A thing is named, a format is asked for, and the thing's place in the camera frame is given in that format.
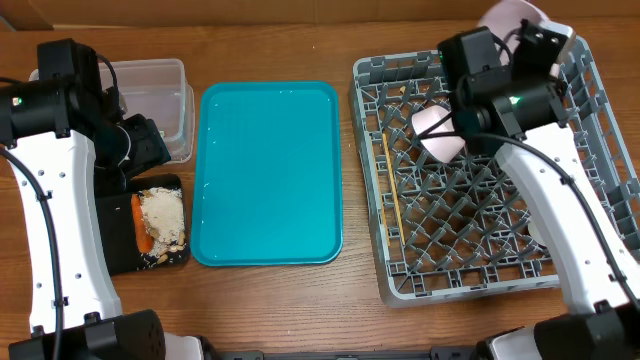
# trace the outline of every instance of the dish rack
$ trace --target dish rack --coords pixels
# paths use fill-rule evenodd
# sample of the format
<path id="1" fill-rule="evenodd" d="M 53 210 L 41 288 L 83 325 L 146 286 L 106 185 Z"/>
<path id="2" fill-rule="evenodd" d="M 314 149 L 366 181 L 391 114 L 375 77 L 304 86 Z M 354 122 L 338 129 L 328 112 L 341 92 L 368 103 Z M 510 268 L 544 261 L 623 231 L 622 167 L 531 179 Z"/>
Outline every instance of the dish rack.
<path id="1" fill-rule="evenodd" d="M 640 183 L 584 39 L 560 78 L 587 177 L 640 259 Z M 413 136 L 412 115 L 450 109 L 447 93 L 437 51 L 353 66 L 350 104 L 382 300 L 406 307 L 558 286 L 549 252 L 529 236 L 526 204 L 496 162 L 462 150 L 443 164 Z"/>

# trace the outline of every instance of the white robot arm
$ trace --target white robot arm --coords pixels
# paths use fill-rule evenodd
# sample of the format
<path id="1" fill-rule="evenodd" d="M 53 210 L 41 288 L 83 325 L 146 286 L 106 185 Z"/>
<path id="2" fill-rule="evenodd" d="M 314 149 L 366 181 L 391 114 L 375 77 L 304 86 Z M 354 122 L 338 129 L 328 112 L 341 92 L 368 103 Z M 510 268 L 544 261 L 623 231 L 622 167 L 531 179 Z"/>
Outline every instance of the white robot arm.
<path id="1" fill-rule="evenodd" d="M 122 313 L 96 190 L 126 193 L 127 179 L 170 157 L 152 120 L 123 119 L 117 87 L 102 92 L 98 58 L 71 39 L 41 44 L 40 80 L 0 88 L 0 155 L 20 189 L 33 276 L 32 338 L 9 356 L 212 359 L 206 339 L 164 333 L 152 310 Z"/>
<path id="2" fill-rule="evenodd" d="M 585 175 L 562 106 L 566 87 L 554 76 L 575 35 L 528 20 L 512 33 L 520 39 L 513 54 L 486 27 L 440 43 L 447 82 L 455 85 L 452 110 L 443 118 L 431 107 L 413 117 L 422 144 L 440 161 L 449 161 L 461 140 L 471 154 L 495 157 L 530 210 L 534 240 L 549 249 L 569 308 L 566 316 L 480 342 L 477 356 L 630 359 L 638 348 L 640 269 Z"/>

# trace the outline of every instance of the orange carrot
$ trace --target orange carrot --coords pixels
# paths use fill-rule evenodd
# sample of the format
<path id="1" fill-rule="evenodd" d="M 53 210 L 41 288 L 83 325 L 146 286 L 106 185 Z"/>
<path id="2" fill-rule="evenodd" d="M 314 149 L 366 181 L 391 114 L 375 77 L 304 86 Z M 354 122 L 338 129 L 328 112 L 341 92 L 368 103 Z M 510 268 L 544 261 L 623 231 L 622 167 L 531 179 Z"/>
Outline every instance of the orange carrot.
<path id="1" fill-rule="evenodd" d="M 131 210 L 133 211 L 133 226 L 136 229 L 136 243 L 141 253 L 148 253 L 153 249 L 153 237 L 147 233 L 142 216 L 142 206 L 138 195 L 131 195 Z"/>

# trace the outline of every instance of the wooden table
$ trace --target wooden table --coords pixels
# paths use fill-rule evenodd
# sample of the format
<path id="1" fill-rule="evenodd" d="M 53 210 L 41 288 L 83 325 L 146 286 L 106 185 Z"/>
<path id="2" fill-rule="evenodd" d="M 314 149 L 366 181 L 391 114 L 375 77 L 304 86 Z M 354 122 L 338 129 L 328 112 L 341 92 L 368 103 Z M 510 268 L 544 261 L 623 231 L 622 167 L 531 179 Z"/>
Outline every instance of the wooden table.
<path id="1" fill-rule="evenodd" d="M 636 168 L 640 165 L 640 101 L 635 93 L 640 80 L 638 20 L 560 19 L 589 42 Z M 366 195 L 347 101 L 353 63 L 368 56 L 434 49 L 440 40 L 473 26 L 468 21 L 441 21 L 0 33 L 0 75 L 26 80 L 36 68 L 38 43 L 73 37 L 111 61 L 181 59 L 197 99 L 207 87 L 223 81 L 329 82 L 340 95 L 344 180 L 344 248 L 337 260 L 326 266 L 216 269 L 192 259 L 182 269 L 118 276 L 113 279 L 116 290 L 125 313 L 154 309 L 166 331 L 204 335 L 221 350 L 419 350 L 473 344 L 565 311 L 558 290 L 409 309 L 390 309 L 378 295 Z M 189 209 L 194 158 L 151 171 L 178 174 Z M 4 358 L 9 343 L 29 337 L 32 287 L 22 205 L 4 161 L 0 161 L 0 198 L 0 357 Z"/>

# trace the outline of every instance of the black tray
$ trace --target black tray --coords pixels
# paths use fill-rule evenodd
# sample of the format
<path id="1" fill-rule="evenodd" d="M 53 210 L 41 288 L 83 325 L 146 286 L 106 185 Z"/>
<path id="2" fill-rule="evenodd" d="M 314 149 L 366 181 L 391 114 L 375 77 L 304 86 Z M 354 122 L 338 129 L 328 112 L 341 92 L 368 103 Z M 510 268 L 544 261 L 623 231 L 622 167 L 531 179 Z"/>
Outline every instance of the black tray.
<path id="1" fill-rule="evenodd" d="M 107 270 L 111 276 L 131 271 L 184 264 L 190 258 L 191 250 L 189 248 L 189 226 L 186 218 L 186 208 L 184 209 L 184 250 L 174 253 L 167 252 L 169 258 L 162 264 L 155 264 L 155 258 L 138 251 L 131 210 L 131 195 L 154 187 L 182 190 L 182 183 L 180 178 L 174 174 L 151 176 L 130 181 L 125 193 L 96 199 L 102 249 L 104 250 Z"/>

